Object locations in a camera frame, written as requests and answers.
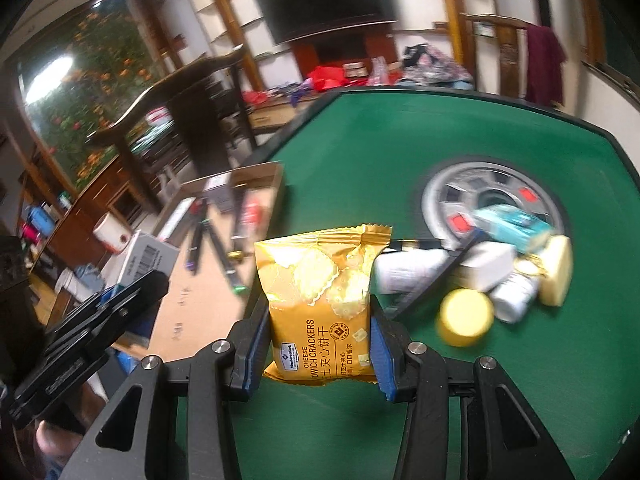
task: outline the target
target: maroon towel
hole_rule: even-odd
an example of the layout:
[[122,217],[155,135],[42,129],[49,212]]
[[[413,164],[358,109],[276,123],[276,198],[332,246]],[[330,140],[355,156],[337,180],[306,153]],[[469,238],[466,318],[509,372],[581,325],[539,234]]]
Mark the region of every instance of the maroon towel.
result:
[[527,46],[529,67],[525,99],[543,106],[551,106],[552,101],[564,104],[561,63],[566,56],[558,38],[549,27],[529,25]]

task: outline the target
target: yellow snack wrapper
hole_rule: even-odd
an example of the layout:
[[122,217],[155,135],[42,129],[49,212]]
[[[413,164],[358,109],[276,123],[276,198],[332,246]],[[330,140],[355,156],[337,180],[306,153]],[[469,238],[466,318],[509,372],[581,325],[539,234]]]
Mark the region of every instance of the yellow snack wrapper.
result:
[[391,228],[361,225],[255,243],[269,300],[275,380],[371,380],[369,280]]

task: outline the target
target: red square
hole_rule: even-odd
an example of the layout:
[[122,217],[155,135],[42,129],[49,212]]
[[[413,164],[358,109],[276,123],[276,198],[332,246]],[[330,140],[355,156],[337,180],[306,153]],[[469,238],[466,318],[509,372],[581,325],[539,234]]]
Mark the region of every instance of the red square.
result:
[[466,218],[463,217],[460,213],[450,216],[449,222],[451,222],[451,225],[453,225],[453,228],[456,231],[459,231],[461,233],[471,231],[471,224],[469,224]]
[[518,191],[522,195],[523,199],[526,200],[527,202],[535,202],[538,200],[538,197],[535,196],[533,194],[533,191],[530,190],[528,187],[521,187]]

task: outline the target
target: green foliage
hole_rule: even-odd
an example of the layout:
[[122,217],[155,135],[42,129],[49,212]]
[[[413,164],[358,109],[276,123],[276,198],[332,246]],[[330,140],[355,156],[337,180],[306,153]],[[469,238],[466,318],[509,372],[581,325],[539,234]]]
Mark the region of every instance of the green foliage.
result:
[[[104,0],[69,17],[20,53],[25,92],[51,61],[71,56],[62,84],[27,105],[40,137],[78,189],[115,156],[113,148],[85,145],[91,132],[116,121],[161,72],[140,36],[127,0]],[[141,123],[133,136],[146,129]]]

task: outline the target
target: barcode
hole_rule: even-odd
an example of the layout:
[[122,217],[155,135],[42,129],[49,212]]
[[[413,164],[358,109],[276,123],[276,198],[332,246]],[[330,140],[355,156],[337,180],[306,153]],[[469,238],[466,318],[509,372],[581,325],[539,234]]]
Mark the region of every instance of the barcode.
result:
[[150,245],[145,247],[145,250],[142,251],[142,257],[140,258],[138,268],[136,269],[136,275],[133,277],[134,281],[142,278],[142,276],[153,269],[154,261],[156,260],[156,256],[158,256],[159,252],[160,251],[158,249],[154,249]]

